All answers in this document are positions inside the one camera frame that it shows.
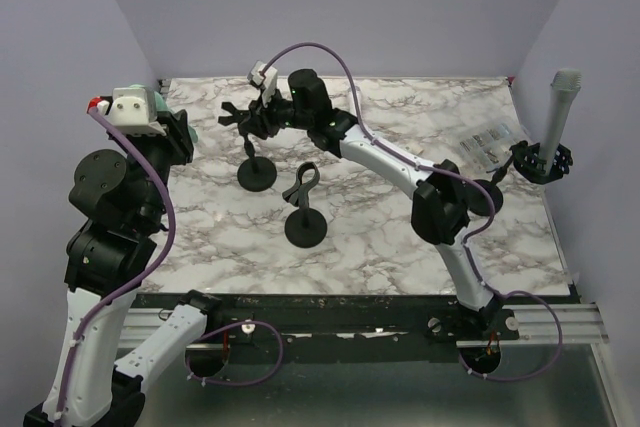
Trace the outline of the black microphone stand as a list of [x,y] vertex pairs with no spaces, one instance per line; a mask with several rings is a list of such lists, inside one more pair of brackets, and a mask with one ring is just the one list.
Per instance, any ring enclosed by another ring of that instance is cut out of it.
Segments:
[[299,248],[312,248],[326,237],[328,226],[324,215],[309,203],[310,191],[319,183],[320,172],[313,162],[301,164],[294,185],[282,193],[285,202],[296,208],[285,221],[287,240]]
[[539,143],[529,145],[527,141],[520,141],[510,147],[510,152],[508,160],[493,173],[490,180],[475,180],[490,196],[496,213],[501,210],[504,203],[498,184],[504,179],[511,166],[530,183],[545,185],[568,175],[573,165],[571,150],[562,144],[558,145],[553,159],[549,162],[540,156]]
[[231,102],[223,102],[221,108],[227,113],[220,116],[218,123],[222,126],[237,126],[238,135],[243,139],[244,152],[247,159],[237,170],[237,180],[240,186],[250,192],[263,192],[270,188],[277,178],[275,164],[264,156],[258,156],[255,147],[250,140],[253,135],[256,138],[266,140],[269,132],[260,108],[256,102],[252,102],[248,110],[237,109]]

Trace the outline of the grey silver microphone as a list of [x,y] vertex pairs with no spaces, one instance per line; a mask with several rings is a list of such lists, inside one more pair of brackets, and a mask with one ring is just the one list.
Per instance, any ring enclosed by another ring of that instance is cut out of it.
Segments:
[[568,118],[569,110],[581,90],[582,74],[577,69],[563,68],[556,72],[550,84],[550,110],[540,156],[550,166]]

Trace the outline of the mint green microphone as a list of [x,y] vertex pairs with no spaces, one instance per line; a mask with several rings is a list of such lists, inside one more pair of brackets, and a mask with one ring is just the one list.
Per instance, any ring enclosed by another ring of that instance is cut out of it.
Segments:
[[198,142],[195,129],[189,125],[187,112],[172,110],[159,92],[147,86],[133,84],[120,89],[117,104],[123,105],[118,117],[120,126],[127,134],[164,135],[165,128],[161,127],[160,121],[172,115],[175,119],[182,118],[186,122],[191,142]]

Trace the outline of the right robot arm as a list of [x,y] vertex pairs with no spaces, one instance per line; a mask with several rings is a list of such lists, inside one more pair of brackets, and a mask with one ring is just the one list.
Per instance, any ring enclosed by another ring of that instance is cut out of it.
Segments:
[[412,202],[414,232],[436,248],[453,280],[462,331],[474,339],[493,331],[503,301],[486,284],[472,250],[475,233],[469,228],[465,195],[469,183],[457,166],[412,156],[367,132],[353,114],[333,106],[324,81],[312,69],[289,75],[290,98],[280,93],[277,78],[276,69],[262,62],[250,71],[248,81],[259,97],[241,123],[243,131],[266,140],[284,129],[302,130],[318,149],[363,166],[400,189]]

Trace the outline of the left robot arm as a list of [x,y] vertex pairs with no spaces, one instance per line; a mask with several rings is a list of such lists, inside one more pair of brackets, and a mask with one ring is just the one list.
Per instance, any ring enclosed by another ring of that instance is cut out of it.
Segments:
[[63,347],[49,394],[25,414],[26,426],[133,426],[167,367],[191,342],[221,332],[214,299],[191,291],[162,326],[118,357],[138,288],[173,245],[168,177],[192,161],[194,144],[185,111],[159,113],[151,123],[156,134],[89,113],[126,152],[95,151],[74,173],[69,201],[87,220],[66,248]]

